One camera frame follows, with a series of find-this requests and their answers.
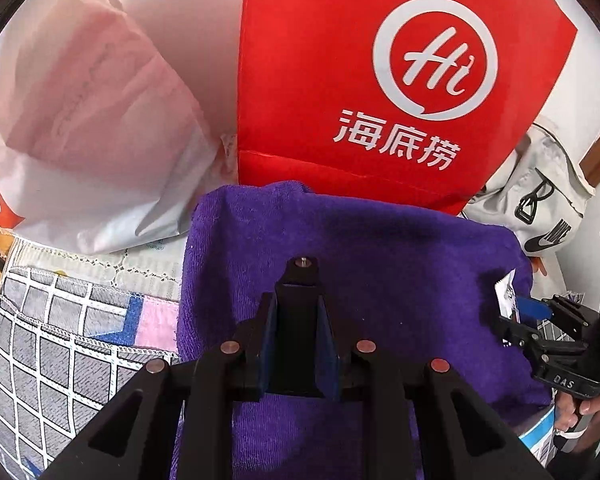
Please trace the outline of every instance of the blue fabric patch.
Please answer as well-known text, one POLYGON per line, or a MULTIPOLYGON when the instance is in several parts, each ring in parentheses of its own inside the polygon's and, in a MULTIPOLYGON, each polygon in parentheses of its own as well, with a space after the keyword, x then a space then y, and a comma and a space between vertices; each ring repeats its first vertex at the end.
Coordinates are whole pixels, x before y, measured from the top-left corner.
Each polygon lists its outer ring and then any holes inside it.
POLYGON ((35 476, 35 478, 40 478, 42 471, 40 471, 40 469, 38 469, 36 465, 28 458, 25 457, 24 461, 27 463, 27 469, 33 473, 33 476, 35 476))
POLYGON ((129 305, 126 308, 125 325, 122 327, 122 332, 96 335, 93 338, 114 345, 133 346, 136 341, 136 333, 140 324, 140 314, 142 313, 143 304, 144 296, 133 295, 129 297, 129 305))

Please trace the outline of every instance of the small packet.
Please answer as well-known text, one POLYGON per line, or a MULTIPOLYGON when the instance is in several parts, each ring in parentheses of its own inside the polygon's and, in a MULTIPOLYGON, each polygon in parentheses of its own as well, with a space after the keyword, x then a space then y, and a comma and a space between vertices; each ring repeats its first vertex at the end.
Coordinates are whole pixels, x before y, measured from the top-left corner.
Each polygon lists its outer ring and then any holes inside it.
MULTIPOLYGON (((513 269, 504 278, 496 282, 494 288, 496 290, 496 297, 498 298, 500 315, 519 323, 520 313, 518 311, 518 304, 516 303, 516 292, 513 290, 513 278, 515 275, 516 269, 513 269)), ((507 346, 510 345, 505 339, 502 342, 507 346)))

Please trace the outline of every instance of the lace tablecloth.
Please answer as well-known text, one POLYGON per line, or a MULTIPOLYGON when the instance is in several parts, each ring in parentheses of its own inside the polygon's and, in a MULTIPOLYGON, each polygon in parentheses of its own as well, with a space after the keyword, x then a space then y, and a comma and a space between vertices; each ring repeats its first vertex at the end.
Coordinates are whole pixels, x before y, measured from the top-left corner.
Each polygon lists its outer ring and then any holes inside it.
POLYGON ((8 268, 61 271, 71 278, 179 301, 187 235, 158 240, 111 254, 85 256, 16 240, 8 268))

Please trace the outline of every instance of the purple towel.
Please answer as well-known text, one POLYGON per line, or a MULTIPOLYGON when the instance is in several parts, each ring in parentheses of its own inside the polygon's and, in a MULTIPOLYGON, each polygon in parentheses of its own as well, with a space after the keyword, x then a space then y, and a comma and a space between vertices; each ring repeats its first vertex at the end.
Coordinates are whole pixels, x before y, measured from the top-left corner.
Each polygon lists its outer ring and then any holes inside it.
MULTIPOLYGON (((488 319, 493 285, 516 269, 528 296, 529 260, 509 230, 446 214, 323 196, 295 182, 223 187, 196 209, 184 264, 178 350, 196 359, 230 338, 272 292, 286 261, 316 256, 332 308, 399 356, 442 357, 511 424, 548 405, 518 348, 488 319)), ((234 477, 360 478, 362 409, 267 395, 234 412, 234 477)))

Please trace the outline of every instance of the nike logo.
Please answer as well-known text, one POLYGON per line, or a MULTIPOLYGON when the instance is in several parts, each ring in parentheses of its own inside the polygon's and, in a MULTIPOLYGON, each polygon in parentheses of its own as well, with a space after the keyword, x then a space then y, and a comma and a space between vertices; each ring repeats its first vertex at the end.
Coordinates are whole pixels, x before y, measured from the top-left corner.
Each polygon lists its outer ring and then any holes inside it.
POLYGON ((571 231, 571 226, 561 219, 548 233, 529 238, 525 243, 525 251, 527 253, 537 253, 549 247, 555 247, 564 240, 569 231, 571 231))

